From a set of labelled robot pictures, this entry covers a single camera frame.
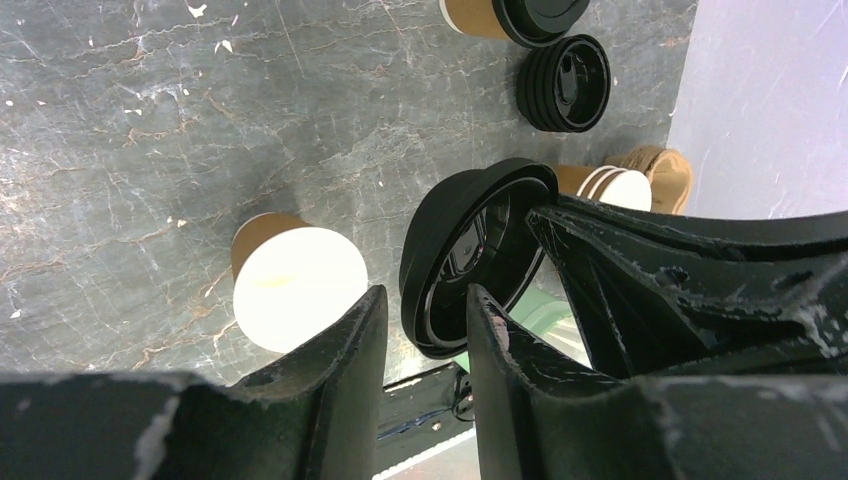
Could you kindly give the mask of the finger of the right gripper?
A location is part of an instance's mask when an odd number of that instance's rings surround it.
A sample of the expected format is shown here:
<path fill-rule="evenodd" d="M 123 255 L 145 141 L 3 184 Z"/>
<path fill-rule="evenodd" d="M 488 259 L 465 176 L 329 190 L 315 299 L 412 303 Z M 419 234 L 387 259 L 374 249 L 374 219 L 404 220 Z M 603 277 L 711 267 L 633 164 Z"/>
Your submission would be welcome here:
<path fill-rule="evenodd" d="M 847 371 L 847 252 L 722 260 L 533 208 L 591 365 L 643 374 Z"/>
<path fill-rule="evenodd" d="M 626 234 L 708 258 L 752 262 L 847 252 L 847 213 L 780 219 L 710 219 L 644 212 L 562 195 L 549 211 L 576 223 Z"/>

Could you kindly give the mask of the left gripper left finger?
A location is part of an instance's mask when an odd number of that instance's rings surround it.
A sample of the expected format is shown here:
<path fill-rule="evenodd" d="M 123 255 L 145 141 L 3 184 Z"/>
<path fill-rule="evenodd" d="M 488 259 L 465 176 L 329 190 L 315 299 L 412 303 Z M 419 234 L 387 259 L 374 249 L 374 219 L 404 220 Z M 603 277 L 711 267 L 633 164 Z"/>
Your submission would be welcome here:
<path fill-rule="evenodd" d="M 387 292 L 222 387 L 190 372 L 5 374 L 5 479 L 369 479 Z"/>

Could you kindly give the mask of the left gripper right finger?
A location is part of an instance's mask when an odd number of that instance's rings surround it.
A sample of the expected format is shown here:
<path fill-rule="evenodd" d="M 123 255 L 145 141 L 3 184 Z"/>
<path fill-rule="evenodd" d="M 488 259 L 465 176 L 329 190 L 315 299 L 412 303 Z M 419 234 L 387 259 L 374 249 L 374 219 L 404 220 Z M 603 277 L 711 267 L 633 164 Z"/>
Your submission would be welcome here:
<path fill-rule="evenodd" d="M 480 474 L 485 479 L 843 479 L 841 376 L 617 380 L 467 293 Z"/>

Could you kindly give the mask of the black plastic cup lid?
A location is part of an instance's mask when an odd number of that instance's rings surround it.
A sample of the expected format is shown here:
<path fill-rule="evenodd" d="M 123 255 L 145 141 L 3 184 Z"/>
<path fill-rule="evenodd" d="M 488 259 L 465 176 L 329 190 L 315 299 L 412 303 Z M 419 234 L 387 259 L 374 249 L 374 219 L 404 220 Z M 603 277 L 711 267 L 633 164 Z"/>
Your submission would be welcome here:
<path fill-rule="evenodd" d="M 508 38 L 524 48 L 561 40 L 590 5 L 589 0 L 493 0 L 496 18 Z"/>

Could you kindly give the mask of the brown paper coffee cup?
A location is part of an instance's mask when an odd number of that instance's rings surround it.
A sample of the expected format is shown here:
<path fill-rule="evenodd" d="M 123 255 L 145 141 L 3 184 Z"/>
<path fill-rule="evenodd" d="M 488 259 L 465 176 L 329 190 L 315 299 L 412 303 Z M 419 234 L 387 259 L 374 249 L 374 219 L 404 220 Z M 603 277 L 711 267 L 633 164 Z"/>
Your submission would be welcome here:
<path fill-rule="evenodd" d="M 492 0 L 440 0 L 446 23 L 456 32 L 487 39 L 509 40 L 501 26 Z"/>

